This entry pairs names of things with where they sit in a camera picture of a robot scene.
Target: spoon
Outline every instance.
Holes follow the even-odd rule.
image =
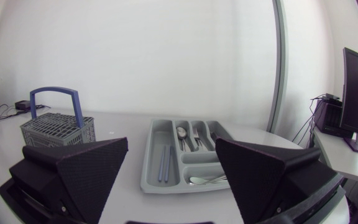
[[[192,184],[196,185],[227,183],[226,175],[222,175],[211,180],[206,180],[201,177],[190,177],[189,180]]]
[[[178,139],[181,140],[182,150],[185,152],[191,152],[189,146],[186,144],[187,132],[183,127],[177,127]]]

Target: blue basket handle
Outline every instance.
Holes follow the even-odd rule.
[[[42,87],[42,88],[38,88],[36,90],[31,91],[30,92],[30,109],[31,109],[32,119],[35,119],[37,117],[37,113],[35,111],[35,94],[42,92],[42,91],[57,91],[60,93],[66,93],[66,94],[71,95],[71,99],[73,100],[74,114],[75,114],[75,119],[77,121],[77,126],[79,128],[82,128],[84,126],[84,120],[82,117],[81,105],[80,105],[80,99],[78,97],[78,92],[76,90],[72,90],[72,89],[64,88],[64,87],[48,86],[48,87]]]

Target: white desk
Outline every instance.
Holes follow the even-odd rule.
[[[48,112],[73,114],[70,110]],[[125,223],[128,220],[150,223],[242,223],[241,214],[230,189],[190,194],[145,194],[140,176],[150,120],[156,116],[83,112],[94,117],[98,141],[126,136],[129,151],[104,207],[100,223]],[[0,121],[0,186],[11,178],[8,169],[23,159],[24,140],[19,126],[31,119],[30,113]],[[221,122],[234,139],[270,146],[299,149],[292,142],[262,130]],[[349,223],[345,198],[329,214],[325,223]],[[0,223],[20,223],[0,196]]]
[[[314,129],[314,143],[321,148],[326,163],[344,177],[358,181],[358,153],[352,151],[343,138]]]

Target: white wall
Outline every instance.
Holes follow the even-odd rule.
[[[271,1],[6,1],[0,102],[65,86],[79,91],[84,110],[265,129],[275,57]],[[40,93],[37,103],[69,108],[70,98]]]
[[[310,99],[334,89],[333,40],[322,1],[282,1],[287,21],[288,79],[276,134],[289,140],[311,116]],[[306,134],[300,145],[305,147],[308,138]]]
[[[342,50],[349,47],[358,51],[358,5],[356,0],[283,2],[288,28],[288,81],[276,134],[292,140],[311,116],[311,98],[324,93],[342,98]],[[304,130],[294,142],[300,141]],[[307,146],[309,136],[306,133],[301,146]]]
[[[358,52],[358,5],[356,0],[325,1],[333,34],[335,86],[333,94],[342,99],[344,84],[343,48]]]

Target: fork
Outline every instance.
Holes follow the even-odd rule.
[[[199,145],[199,147],[201,147],[204,151],[208,151],[208,149],[206,149],[204,147],[203,142],[201,141],[200,137],[198,136],[197,128],[193,128],[193,134],[194,134],[194,139],[197,142],[197,145]]]

